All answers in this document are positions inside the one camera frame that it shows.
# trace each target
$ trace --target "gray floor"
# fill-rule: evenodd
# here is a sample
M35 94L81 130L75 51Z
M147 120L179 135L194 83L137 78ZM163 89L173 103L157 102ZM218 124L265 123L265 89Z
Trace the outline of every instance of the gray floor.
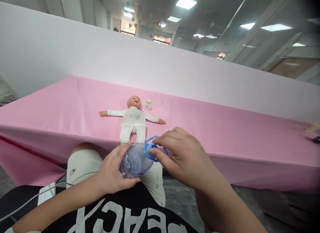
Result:
M15 184L0 167L0 198L14 187ZM292 209L288 204L299 202L301 205L307 206L312 205L316 200L315 196L255 190L239 186L232 187L269 233L304 232L302 229L310 216L306 215L304 211ZM193 189L170 177L164 177L164 188L166 208L178 214L198 232L204 232L204 224L197 210Z

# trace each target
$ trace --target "baby bottle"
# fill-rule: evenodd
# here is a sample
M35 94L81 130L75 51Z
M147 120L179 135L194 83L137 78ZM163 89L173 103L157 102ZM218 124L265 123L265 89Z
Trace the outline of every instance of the baby bottle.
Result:
M148 144L150 140L157 137L154 136L148 139L145 144L135 143L128 149L120 163L119 169L124 178L137 178L147 173L153 162L158 162L153 155L148 153L149 149L157 148L157 145L154 143Z
M147 100L147 103L146 103L146 105L144 106L144 109L145 110L151 110L151 100Z

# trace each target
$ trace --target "doll face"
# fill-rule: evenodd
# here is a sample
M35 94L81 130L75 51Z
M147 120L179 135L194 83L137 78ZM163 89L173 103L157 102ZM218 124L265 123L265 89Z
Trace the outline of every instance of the doll face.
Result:
M128 99L127 105L128 105L128 108L130 108L131 106L135 106L138 109L140 109L141 99L138 96L134 95Z

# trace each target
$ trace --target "electrical cord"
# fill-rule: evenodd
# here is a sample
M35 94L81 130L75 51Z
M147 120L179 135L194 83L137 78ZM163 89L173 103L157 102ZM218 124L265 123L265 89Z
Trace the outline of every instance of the electrical cord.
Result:
M47 189L46 191L41 192L41 193L35 195L34 197L32 197L30 200L28 200L26 203L24 203L24 204L23 204L22 206L20 206L18 209L16 209L15 211L13 211L12 213L10 213L9 215L1 218L1 219L0 219L0 222L4 221L5 219L9 218L9 217L12 216L13 214L17 213L19 210L21 210L23 207L25 207L25 206L26 206L30 201L32 201L34 198L38 197L39 195L41 195L41 194L43 194L43 193L45 193L45 192L47 192L47 191L49 191L49 190L57 187L58 185L61 185L61 184L67 184L67 185L73 186L73 184L69 184L69 183L67 183L67 182L58 183L58 184L56 184L55 186L51 187L50 189Z

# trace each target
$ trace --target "doll hand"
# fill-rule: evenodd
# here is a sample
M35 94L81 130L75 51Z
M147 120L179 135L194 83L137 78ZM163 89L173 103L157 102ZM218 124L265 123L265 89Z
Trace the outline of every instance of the doll hand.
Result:
M100 111L99 114L101 117L108 116L108 111Z
M159 119L158 124L165 125L166 122L164 120L162 120L162 119Z

